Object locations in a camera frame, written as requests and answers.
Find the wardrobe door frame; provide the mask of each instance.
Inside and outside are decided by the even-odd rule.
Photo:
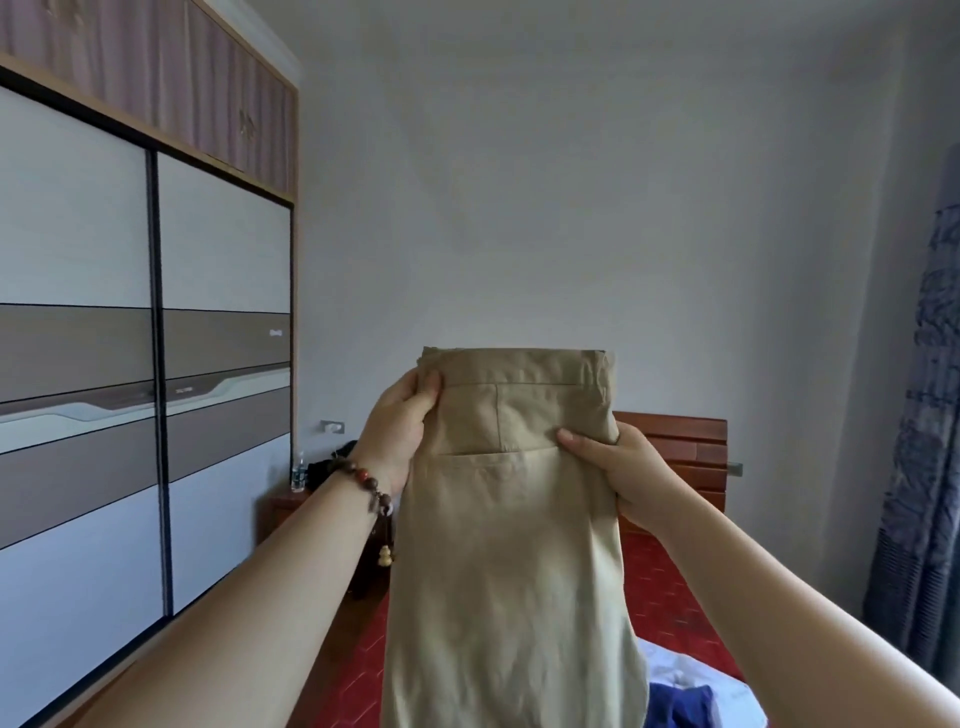
[[[295,448],[294,443],[294,421],[296,401],[296,287],[294,281],[294,272],[296,270],[295,261],[295,229],[296,229],[296,206],[285,197],[281,197],[271,191],[259,186],[258,184],[248,182],[243,178],[231,174],[229,171],[207,162],[201,158],[189,154],[183,149],[167,144],[155,136],[144,133],[139,129],[128,126],[112,116],[92,109],[77,101],[76,99],[59,93],[58,91],[42,85],[33,79],[20,75],[9,68],[0,65],[0,87],[13,91],[27,99],[41,103],[49,107],[54,112],[64,113],[74,119],[84,122],[96,129],[116,136],[132,145],[144,150],[146,155],[146,180],[147,204],[148,204],[148,240],[150,246],[150,285],[151,285],[151,311],[153,322],[153,342],[154,342],[154,386],[155,386],[155,407],[156,407],[156,448],[157,448],[157,467],[158,467],[158,491],[160,498],[160,550],[162,554],[162,578],[163,578],[163,617],[152,626],[144,630],[140,635],[127,643],[120,650],[115,652],[99,666],[90,671],[81,678],[75,685],[66,690],[60,696],[55,698],[43,710],[23,723],[21,728],[38,728],[51,717],[59,713],[78,697],[83,695],[91,686],[108,675],[117,666],[127,660],[142,645],[148,642],[154,635],[165,628],[173,619],[174,599],[173,599],[173,573],[172,554],[170,544],[170,500],[169,500],[169,465],[167,462],[167,437],[166,437],[166,366],[165,351],[163,339],[163,290],[162,275],[160,271],[160,218],[159,218],[159,184],[157,176],[157,155],[165,154],[178,161],[189,164],[207,174],[229,182],[270,202],[280,205],[290,211],[290,336],[291,336],[291,359],[290,359],[290,377],[291,377],[291,407],[290,407],[290,443],[291,455]]]

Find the beaded bracelet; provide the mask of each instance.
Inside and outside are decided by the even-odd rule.
[[[334,473],[336,471],[352,476],[361,488],[370,493],[370,512],[387,519],[387,543],[380,548],[377,564],[381,567],[389,567],[394,562],[394,554],[390,549],[390,541],[393,539],[394,532],[394,520],[390,518],[394,513],[393,500],[380,490],[380,482],[370,475],[370,471],[366,468],[360,468],[352,460],[346,457],[334,458],[333,462],[330,463],[330,472]]]

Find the pants seam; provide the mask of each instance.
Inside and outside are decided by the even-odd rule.
[[[496,442],[500,447],[500,451],[503,451],[503,435],[500,433],[500,387],[498,385],[493,386],[493,409],[496,411]]]

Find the wooden headboard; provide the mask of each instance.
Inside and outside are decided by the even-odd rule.
[[[723,511],[727,506],[727,421],[614,412],[647,436],[673,471]],[[621,518],[629,530],[640,530]]]

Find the wooden cabinet door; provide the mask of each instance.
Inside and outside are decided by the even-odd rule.
[[[274,189],[291,189],[293,93],[263,63],[247,54],[237,166]]]
[[[157,0],[6,0],[0,50],[154,125]]]
[[[290,190],[292,91],[202,8],[159,2],[160,128],[277,191]]]

